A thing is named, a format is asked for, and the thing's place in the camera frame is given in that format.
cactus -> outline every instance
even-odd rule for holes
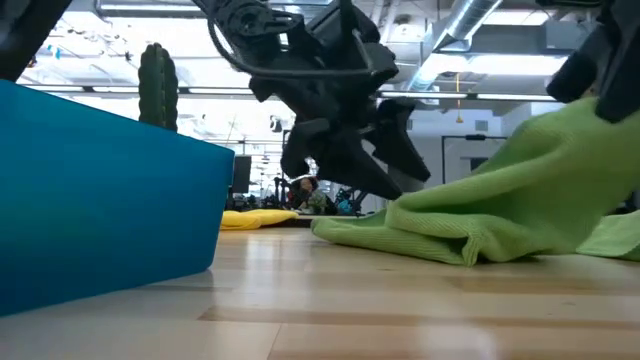
[[[178,77],[169,52],[157,43],[147,46],[138,77],[140,121],[178,131]]]

desk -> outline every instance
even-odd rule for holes
[[[304,229],[221,234],[210,272],[0,319],[3,360],[639,359],[640,266],[462,268]]]

black cable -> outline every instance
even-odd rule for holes
[[[194,1],[198,7],[201,9],[206,8],[201,1]],[[369,58],[364,44],[359,37],[359,33],[354,30],[352,35],[354,37],[354,43],[358,48],[358,52],[362,56],[366,68],[365,69],[357,69],[357,70],[273,70],[267,68],[261,68],[253,65],[249,65],[235,56],[232,56],[225,48],[222,46],[220,39],[218,38],[218,34],[216,33],[215,24],[211,20],[214,18],[213,14],[207,14],[209,20],[207,21],[207,26],[209,27],[209,33],[211,35],[211,40],[213,40],[213,45],[220,55],[229,62],[232,66],[236,67],[238,70],[242,72],[246,72],[250,75],[261,77],[261,78],[274,78],[274,79],[326,79],[326,78],[345,78],[345,77],[369,77],[374,73],[374,68],[372,66],[371,59]]]

yellow cushion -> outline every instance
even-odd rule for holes
[[[225,211],[220,230],[255,230],[264,225],[273,225],[295,219],[298,213],[286,210],[251,210],[247,212]]]
[[[262,226],[278,224],[289,219],[298,218],[297,212],[288,210],[259,209],[247,211],[243,214],[260,217]]]
[[[255,230],[261,226],[260,217],[237,211],[225,211],[222,214],[220,230]]]

blue plastic bin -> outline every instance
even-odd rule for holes
[[[233,157],[0,81],[0,315],[207,269]]]

